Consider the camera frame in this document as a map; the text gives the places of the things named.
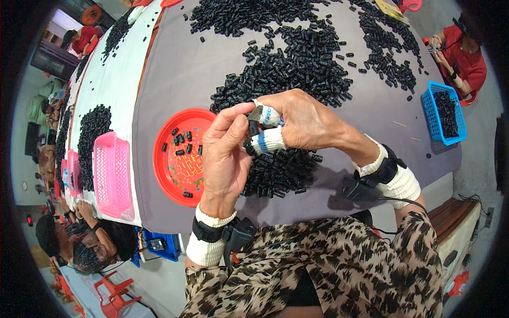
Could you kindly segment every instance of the red shirt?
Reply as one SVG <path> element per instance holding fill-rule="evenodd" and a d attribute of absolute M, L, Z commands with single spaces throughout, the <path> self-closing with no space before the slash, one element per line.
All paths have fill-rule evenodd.
<path fill-rule="evenodd" d="M 102 36 L 101 29 L 90 25 L 82 27 L 81 37 L 72 43 L 74 52 L 78 54 L 83 53 L 83 49 L 85 49 L 85 46 L 87 46 L 94 35 L 100 38 Z"/>
<path fill-rule="evenodd" d="M 466 80 L 474 91 L 479 91 L 486 79 L 486 64 L 482 53 L 479 51 L 474 54 L 470 54 L 461 49 L 463 41 L 459 39 L 462 34 L 460 28 L 455 24 L 444 29 L 444 36 L 445 46 L 442 47 L 447 49 L 442 50 L 442 54 L 445 59 L 451 67 L 456 64 L 460 70 L 458 76 L 462 80 Z M 440 71 L 445 78 L 449 78 L 448 72 L 442 65 L 440 66 Z M 465 99 L 467 97 L 460 93 L 452 80 L 450 80 L 450 83 L 448 84 L 456 90 L 460 99 Z"/>

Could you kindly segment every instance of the concrete floor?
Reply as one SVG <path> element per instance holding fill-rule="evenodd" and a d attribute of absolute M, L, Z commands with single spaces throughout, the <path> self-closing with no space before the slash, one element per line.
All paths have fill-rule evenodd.
<path fill-rule="evenodd" d="M 106 11 L 114 17 L 118 18 L 125 12 L 118 0 L 101 0 L 100 2 L 104 4 Z M 425 37 L 452 25 L 452 18 L 458 18 L 460 13 L 461 9 L 452 0 L 427 0 L 418 12 L 407 11 L 405 15 L 409 17 L 410 23 L 417 32 Z M 502 112 L 502 103 L 488 55 L 484 54 L 484 57 L 488 66 L 486 82 L 479 93 L 477 102 L 463 109 L 468 138 L 462 142 L 462 166 L 454 173 L 454 178 L 451 175 L 444 176 L 439 182 L 423 190 L 429 209 L 437 207 L 450 197 L 451 184 L 454 194 L 461 193 L 467 196 L 478 194 L 486 211 L 488 207 L 495 208 L 491 228 L 482 229 L 472 246 L 470 281 L 463 295 L 468 292 L 475 276 L 483 268 L 498 227 L 502 204 L 502 196 L 496 191 L 493 164 L 496 118 Z M 395 230 L 393 213 L 386 214 L 386 210 L 390 211 L 391 209 L 382 206 L 380 210 L 385 212 L 373 213 L 375 226 L 386 230 Z M 188 240 L 188 236 L 184 235 L 185 241 Z M 142 264 L 140 269 L 131 262 L 126 262 L 117 269 L 118 274 L 114 275 L 112 280 L 122 281 L 130 277 L 134 278 L 135 283 L 131 290 L 133 295 L 143 296 L 142 302 L 152 307 L 160 317 L 178 316 L 186 303 L 184 262 L 184 255 L 177 263 L 159 258 Z M 443 316 L 445 318 L 451 315 L 462 298 L 462 296 L 453 297 L 447 302 L 444 306 Z"/>

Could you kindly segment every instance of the gray tablecloth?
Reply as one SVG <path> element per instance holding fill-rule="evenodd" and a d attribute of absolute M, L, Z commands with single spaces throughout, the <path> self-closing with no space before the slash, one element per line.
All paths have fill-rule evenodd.
<path fill-rule="evenodd" d="M 190 233 L 194 215 L 193 208 L 169 199 L 155 179 L 152 149 L 159 129 L 181 110 L 190 107 L 209 109 L 210 95 L 215 93 L 217 86 L 224 85 L 225 75 L 243 71 L 246 62 L 242 52 L 248 48 L 247 42 L 256 39 L 259 47 L 267 43 L 263 33 L 252 30 L 243 30 L 244 35 L 240 38 L 216 35 L 213 29 L 192 35 L 190 21 L 184 21 L 182 14 L 191 16 L 198 0 L 187 0 L 183 4 L 184 10 L 174 6 L 162 17 L 142 78 L 132 123 L 134 181 L 140 216 L 145 228 L 159 233 Z M 328 8 L 322 4 L 315 6 L 320 9 L 317 12 L 320 18 L 332 14 L 330 20 L 340 40 L 348 42 L 342 47 L 341 54 L 354 52 L 355 57 L 347 60 L 361 67 L 371 50 L 362 39 L 364 33 L 359 27 L 358 14 L 348 10 L 348 2 L 332 3 Z M 296 20 L 290 25 L 307 27 L 309 22 Z M 275 23 L 271 26 L 274 30 L 278 27 Z M 412 31 L 416 39 L 420 39 L 415 30 Z M 200 36 L 206 39 L 205 43 L 200 42 Z M 274 43 L 276 48 L 286 46 L 279 36 Z M 431 140 L 420 97 L 429 80 L 443 81 L 428 50 L 421 41 L 418 43 L 429 76 L 419 75 L 416 57 L 411 52 L 403 51 L 394 56 L 398 64 L 409 60 L 417 77 L 412 101 L 407 101 L 409 91 L 389 88 L 373 71 L 363 75 L 348 67 L 347 61 L 339 61 L 349 71 L 348 77 L 354 83 L 349 91 L 353 100 L 343 103 L 336 113 L 361 132 L 389 145 L 412 168 L 424 187 L 460 167 L 461 147 L 456 144 L 446 148 Z M 318 153 L 324 160 L 315 172 L 317 180 L 306 193 L 289 193 L 285 199 L 240 197 L 236 205 L 239 216 L 249 216 L 256 225 L 263 226 L 338 217 L 368 207 L 347 202 L 338 193 L 343 176 L 353 172 L 349 158 L 336 149 Z M 427 153 L 432 154 L 431 159 L 426 158 Z"/>

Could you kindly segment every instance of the power strip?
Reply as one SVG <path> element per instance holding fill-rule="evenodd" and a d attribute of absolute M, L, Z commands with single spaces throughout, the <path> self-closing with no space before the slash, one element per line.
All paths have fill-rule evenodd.
<path fill-rule="evenodd" d="M 486 216 L 486 222 L 484 223 L 484 227 L 490 228 L 491 227 L 491 220 L 493 219 L 493 212 L 495 211 L 495 208 L 488 208 L 487 216 Z"/>

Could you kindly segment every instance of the blue plastic basket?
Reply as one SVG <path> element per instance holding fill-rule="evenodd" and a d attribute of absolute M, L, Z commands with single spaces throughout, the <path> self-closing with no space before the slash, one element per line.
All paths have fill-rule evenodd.
<path fill-rule="evenodd" d="M 442 131 L 442 124 L 440 123 L 440 116 L 438 115 L 437 104 L 433 98 L 433 93 L 436 92 L 448 92 L 449 98 L 455 104 L 456 110 L 456 124 L 458 125 L 458 137 L 444 138 Z M 444 84 L 436 82 L 428 82 L 428 89 L 422 95 L 422 103 L 428 117 L 428 125 L 430 126 L 431 138 L 433 140 L 441 141 L 446 146 L 453 143 L 460 142 L 467 138 L 467 127 L 465 126 L 465 119 L 463 118 L 463 111 L 461 110 L 460 100 L 456 91 Z"/>
<path fill-rule="evenodd" d="M 177 262 L 179 260 L 180 255 L 180 244 L 179 244 L 179 236 L 177 234 L 160 234 L 149 232 L 146 229 L 143 229 L 143 236 L 145 237 L 145 241 L 150 241 L 152 239 L 163 239 L 166 241 L 167 248 L 161 251 L 154 251 L 151 248 L 148 248 L 147 251 L 156 254 L 165 259 L 169 259 L 170 261 Z"/>

